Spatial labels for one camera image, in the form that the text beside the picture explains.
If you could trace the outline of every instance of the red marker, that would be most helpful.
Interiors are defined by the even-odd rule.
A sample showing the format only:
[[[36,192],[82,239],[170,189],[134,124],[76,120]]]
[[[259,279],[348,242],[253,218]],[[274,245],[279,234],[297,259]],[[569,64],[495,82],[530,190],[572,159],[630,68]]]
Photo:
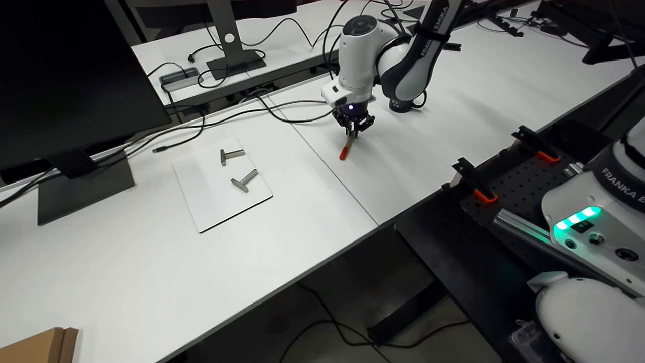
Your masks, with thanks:
[[[345,143],[345,146],[341,150],[341,155],[338,157],[340,160],[345,160],[347,158],[347,154],[350,152],[350,147],[352,147],[352,142],[354,141],[354,137],[352,135],[349,135],[347,137],[347,142]]]

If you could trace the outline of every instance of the cardboard box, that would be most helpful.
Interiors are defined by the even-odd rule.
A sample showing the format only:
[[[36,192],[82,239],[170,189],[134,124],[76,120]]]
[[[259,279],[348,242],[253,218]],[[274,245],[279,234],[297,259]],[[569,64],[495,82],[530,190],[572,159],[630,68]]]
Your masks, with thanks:
[[[0,363],[72,363],[78,330],[55,327],[0,349]]]

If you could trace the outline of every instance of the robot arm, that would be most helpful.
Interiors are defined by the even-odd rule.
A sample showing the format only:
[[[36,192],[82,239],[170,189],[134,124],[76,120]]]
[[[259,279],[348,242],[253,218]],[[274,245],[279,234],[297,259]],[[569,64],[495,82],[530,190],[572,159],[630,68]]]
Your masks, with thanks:
[[[345,24],[340,38],[341,69],[322,88],[322,96],[334,107],[334,118],[348,134],[357,136],[372,125],[374,117],[367,113],[367,102],[377,76],[392,101],[411,101],[423,93],[465,2],[433,0],[426,4],[413,37],[373,16],[357,16]]]

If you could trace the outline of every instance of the black pegboard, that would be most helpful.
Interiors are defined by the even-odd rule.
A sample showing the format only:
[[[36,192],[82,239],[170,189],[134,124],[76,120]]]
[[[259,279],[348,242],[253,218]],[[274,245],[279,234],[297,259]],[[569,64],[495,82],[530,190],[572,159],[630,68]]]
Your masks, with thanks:
[[[501,229],[493,221],[503,208],[548,230],[542,215],[542,197],[569,179],[562,172],[571,163],[576,161],[567,155],[563,155],[556,164],[546,163],[534,156],[490,183],[493,192],[499,196],[497,202],[485,204],[471,194],[461,200],[461,207],[534,271],[568,271],[568,266]]]

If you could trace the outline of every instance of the white board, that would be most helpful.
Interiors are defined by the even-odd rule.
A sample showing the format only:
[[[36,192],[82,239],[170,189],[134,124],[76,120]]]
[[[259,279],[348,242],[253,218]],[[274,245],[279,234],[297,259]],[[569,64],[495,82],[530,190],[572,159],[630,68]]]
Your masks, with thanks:
[[[202,233],[273,196],[262,179],[262,170],[246,184],[248,193],[231,183],[256,169],[249,155],[220,161],[225,152],[243,149],[235,138],[216,141],[194,150],[172,164],[197,230]]]

